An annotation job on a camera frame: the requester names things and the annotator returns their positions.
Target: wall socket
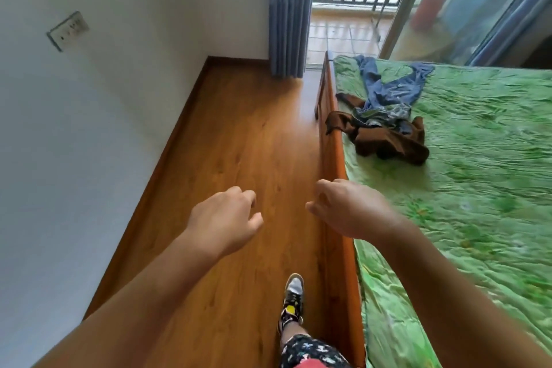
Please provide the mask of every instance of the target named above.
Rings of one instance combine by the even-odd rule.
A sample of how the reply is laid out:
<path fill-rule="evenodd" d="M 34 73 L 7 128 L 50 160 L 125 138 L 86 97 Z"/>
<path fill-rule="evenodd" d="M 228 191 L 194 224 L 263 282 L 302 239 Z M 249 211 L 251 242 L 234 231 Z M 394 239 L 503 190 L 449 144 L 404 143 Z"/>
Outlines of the wall socket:
<path fill-rule="evenodd" d="M 77 11 L 65 19 L 65 21 L 46 32 L 46 36 L 48 36 L 54 47 L 61 52 L 80 34 L 87 30 L 89 30 L 89 28 L 85 19 L 82 17 L 82 14 Z"/>

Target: patterned shorts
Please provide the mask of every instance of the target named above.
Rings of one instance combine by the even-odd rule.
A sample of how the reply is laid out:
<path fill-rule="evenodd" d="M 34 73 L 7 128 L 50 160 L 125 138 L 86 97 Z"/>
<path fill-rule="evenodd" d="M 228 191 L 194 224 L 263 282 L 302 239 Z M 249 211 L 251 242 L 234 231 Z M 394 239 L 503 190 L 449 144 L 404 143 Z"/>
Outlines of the patterned shorts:
<path fill-rule="evenodd" d="M 329 368 L 350 368 L 349 363 L 333 346 L 304 334 L 296 334 L 281 351 L 280 368 L 293 368 L 305 359 L 318 359 Z"/>

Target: hardwood floor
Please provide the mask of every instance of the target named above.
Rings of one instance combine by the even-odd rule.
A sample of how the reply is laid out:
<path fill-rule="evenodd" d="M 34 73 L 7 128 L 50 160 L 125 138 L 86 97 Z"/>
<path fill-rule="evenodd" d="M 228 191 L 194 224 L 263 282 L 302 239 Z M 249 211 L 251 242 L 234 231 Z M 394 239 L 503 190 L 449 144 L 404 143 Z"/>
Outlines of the hardwood floor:
<path fill-rule="evenodd" d="M 149 367 L 276 367 L 277 320 L 292 272 L 306 284 L 305 327 L 325 336 L 324 241 L 304 205 L 319 173 L 313 106 L 320 72 L 272 79 L 261 66 L 213 66 L 129 246 L 111 293 L 186 226 L 192 207 L 232 185 L 257 192 L 265 220 L 177 311 Z"/>

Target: shoe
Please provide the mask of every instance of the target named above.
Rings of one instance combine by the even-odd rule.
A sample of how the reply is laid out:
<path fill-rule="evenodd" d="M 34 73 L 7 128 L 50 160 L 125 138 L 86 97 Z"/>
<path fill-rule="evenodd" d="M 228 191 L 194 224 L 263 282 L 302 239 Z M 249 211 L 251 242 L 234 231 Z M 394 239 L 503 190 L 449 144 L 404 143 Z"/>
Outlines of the shoe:
<path fill-rule="evenodd" d="M 291 274 L 285 285 L 284 308 L 278 322 L 278 332 L 284 330 L 287 323 L 303 324 L 303 293 L 305 292 L 303 278 L 300 274 Z"/>

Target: green blanket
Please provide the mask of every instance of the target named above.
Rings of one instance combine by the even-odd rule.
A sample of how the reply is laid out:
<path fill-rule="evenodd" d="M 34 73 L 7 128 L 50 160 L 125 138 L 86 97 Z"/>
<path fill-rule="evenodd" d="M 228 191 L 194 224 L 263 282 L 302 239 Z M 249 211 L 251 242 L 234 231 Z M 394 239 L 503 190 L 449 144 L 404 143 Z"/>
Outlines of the green blanket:
<path fill-rule="evenodd" d="M 334 64 L 337 91 L 366 98 L 356 61 Z M 411 71 L 377 66 L 383 82 Z M 417 115 L 424 166 L 357 156 L 343 134 L 347 176 L 380 190 L 552 353 L 552 72 L 437 65 Z M 396 274 L 370 244 L 355 247 L 367 363 L 439 366 Z"/>

